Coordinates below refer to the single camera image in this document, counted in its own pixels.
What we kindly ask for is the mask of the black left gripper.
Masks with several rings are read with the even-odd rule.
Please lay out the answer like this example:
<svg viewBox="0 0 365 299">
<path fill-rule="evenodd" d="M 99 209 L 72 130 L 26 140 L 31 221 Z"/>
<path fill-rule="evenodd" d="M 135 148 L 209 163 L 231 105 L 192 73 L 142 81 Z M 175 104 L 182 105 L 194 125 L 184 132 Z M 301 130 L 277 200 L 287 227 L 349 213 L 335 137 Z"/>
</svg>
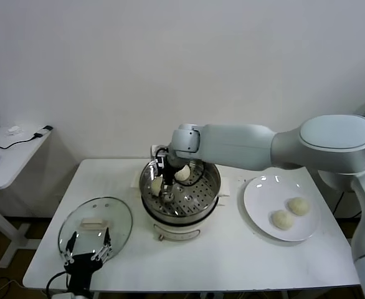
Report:
<svg viewBox="0 0 365 299">
<path fill-rule="evenodd" d="M 79 254 L 74 258 L 73 248 L 77 239 L 77 232 L 74 231 L 66 243 L 64 256 L 64 269 L 70 275 L 67 290 L 74 295 L 90 295 L 90 284 L 92 275 L 103 267 L 103 262 L 109 258 L 112 251 L 109 228 L 106 228 L 103 246 L 93 253 Z"/>
</svg>

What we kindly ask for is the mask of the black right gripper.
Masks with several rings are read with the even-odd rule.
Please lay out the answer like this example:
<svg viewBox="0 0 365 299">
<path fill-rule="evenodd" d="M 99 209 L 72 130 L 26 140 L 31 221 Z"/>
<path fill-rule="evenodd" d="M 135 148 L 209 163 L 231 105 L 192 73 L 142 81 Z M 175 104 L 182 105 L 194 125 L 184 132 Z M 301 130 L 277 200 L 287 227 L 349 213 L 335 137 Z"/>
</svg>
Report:
<svg viewBox="0 0 365 299">
<path fill-rule="evenodd" d="M 168 157 L 163 158 L 163 183 L 159 187 L 158 197 L 162 202 L 171 202 L 174 200 L 173 194 L 173 179 L 175 174 L 175 168 L 168 162 Z"/>
</svg>

